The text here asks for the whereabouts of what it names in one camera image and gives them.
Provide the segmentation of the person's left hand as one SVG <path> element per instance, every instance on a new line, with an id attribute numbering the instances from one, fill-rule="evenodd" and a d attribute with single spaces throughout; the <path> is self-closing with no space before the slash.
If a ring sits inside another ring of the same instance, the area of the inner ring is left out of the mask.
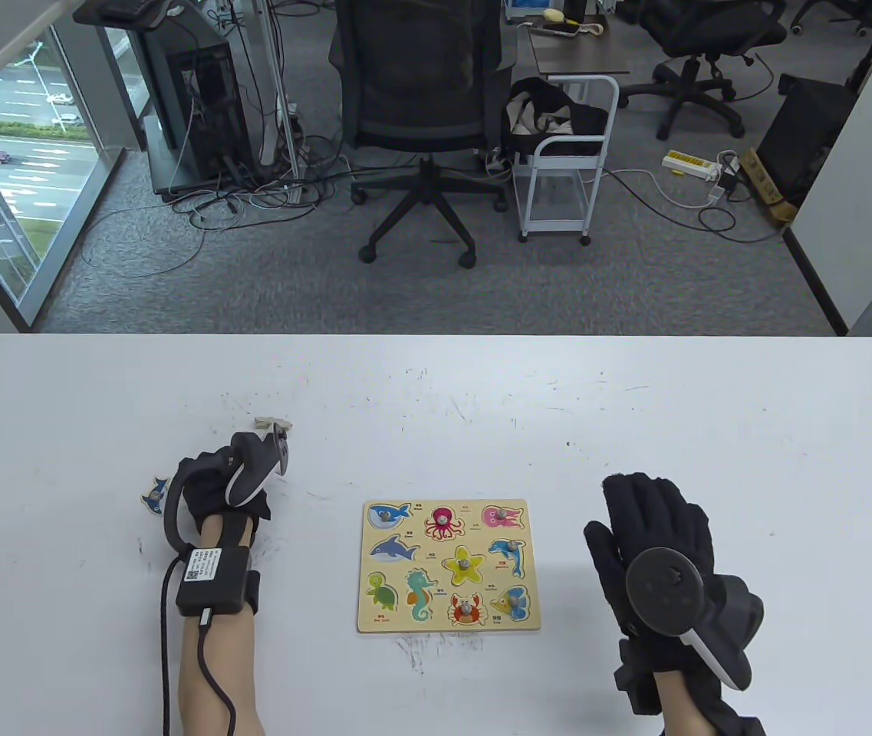
<path id="1" fill-rule="evenodd" d="M 250 497 L 244 504 L 228 500 L 232 481 L 242 477 L 244 469 L 246 465 L 242 457 L 229 448 L 204 452 L 196 458 L 186 457 L 177 465 L 177 475 L 183 478 L 181 495 L 201 539 L 204 539 L 203 527 L 209 518 L 243 513 L 251 520 L 252 536 L 255 536 L 259 521 L 271 519 L 264 488 L 251 488 L 248 491 Z"/>

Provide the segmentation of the person's right hand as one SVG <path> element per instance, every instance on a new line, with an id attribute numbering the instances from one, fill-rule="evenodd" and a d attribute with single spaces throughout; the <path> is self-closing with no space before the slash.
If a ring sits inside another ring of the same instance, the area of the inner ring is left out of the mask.
<path id="1" fill-rule="evenodd" d="M 645 473 L 611 475 L 603 480 L 610 525 L 587 522 L 585 542 L 605 599 L 633 653 L 641 659 L 643 680 L 660 701 L 666 735 L 715 735 L 688 684 L 701 658 L 677 639 L 657 634 L 642 623 L 627 595 L 626 571 L 644 551 L 665 547 L 684 554 L 699 573 L 715 571 L 715 550 L 708 515 L 687 502 L 666 478 Z"/>

